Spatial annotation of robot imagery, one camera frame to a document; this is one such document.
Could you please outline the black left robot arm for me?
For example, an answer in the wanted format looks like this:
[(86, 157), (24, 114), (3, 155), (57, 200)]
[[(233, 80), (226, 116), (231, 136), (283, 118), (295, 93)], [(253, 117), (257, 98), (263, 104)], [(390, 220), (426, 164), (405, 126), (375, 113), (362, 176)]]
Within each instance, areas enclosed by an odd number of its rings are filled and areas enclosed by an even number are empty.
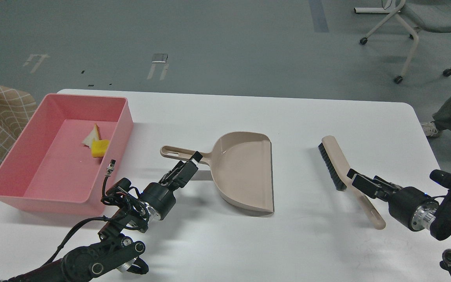
[[(118, 207), (116, 213), (111, 217), (100, 216), (80, 221), (70, 229), (55, 253), (41, 267), (11, 277), (9, 281), (89, 282), (114, 269), (145, 275), (149, 268), (140, 255), (145, 252), (146, 246), (144, 242), (126, 236), (123, 231), (144, 233), (153, 219), (163, 220), (176, 203), (174, 191), (183, 188), (193, 178), (202, 158), (200, 152), (193, 152), (188, 158), (180, 159), (158, 182), (150, 183), (143, 191), (133, 187), (127, 178), (106, 188), (107, 180), (114, 171), (115, 160), (112, 159), (103, 181), (101, 202)], [(62, 258), (57, 258), (72, 236), (93, 221), (105, 223), (98, 232), (99, 242), (79, 246)]]

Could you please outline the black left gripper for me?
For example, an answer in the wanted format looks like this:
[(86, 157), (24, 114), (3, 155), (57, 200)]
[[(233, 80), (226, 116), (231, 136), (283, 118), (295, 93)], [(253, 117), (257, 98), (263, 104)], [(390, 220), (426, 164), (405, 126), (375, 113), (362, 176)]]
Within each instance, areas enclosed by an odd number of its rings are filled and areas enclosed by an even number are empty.
[(197, 164), (203, 158), (196, 151), (186, 162), (179, 161), (163, 175), (159, 183), (150, 183), (141, 194), (141, 200), (148, 203), (164, 220), (177, 202), (174, 191), (183, 188), (198, 171)]

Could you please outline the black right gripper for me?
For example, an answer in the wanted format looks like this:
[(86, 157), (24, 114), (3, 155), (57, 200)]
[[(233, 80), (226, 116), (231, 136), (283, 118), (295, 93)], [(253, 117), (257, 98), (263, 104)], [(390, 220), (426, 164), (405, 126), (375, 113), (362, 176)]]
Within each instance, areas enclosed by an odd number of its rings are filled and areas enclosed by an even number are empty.
[(369, 178), (350, 168), (346, 175), (352, 186), (371, 199), (388, 202), (390, 215), (407, 229), (430, 230), (440, 204), (433, 197), (414, 187), (402, 189), (398, 184), (378, 177)]

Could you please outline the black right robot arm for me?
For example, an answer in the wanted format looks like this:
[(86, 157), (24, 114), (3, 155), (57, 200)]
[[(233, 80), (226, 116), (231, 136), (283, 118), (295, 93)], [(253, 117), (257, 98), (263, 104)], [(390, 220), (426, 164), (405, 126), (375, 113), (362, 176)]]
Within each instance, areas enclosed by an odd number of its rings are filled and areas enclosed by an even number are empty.
[[(442, 241), (451, 236), (451, 173), (433, 170), (431, 180), (446, 188), (446, 194), (430, 196), (415, 187), (401, 187), (375, 176), (369, 178), (352, 168), (347, 176), (354, 187), (372, 199), (388, 204), (388, 212), (403, 226), (413, 232), (428, 230), (435, 239)], [(451, 249), (442, 253), (440, 267), (451, 276)]]

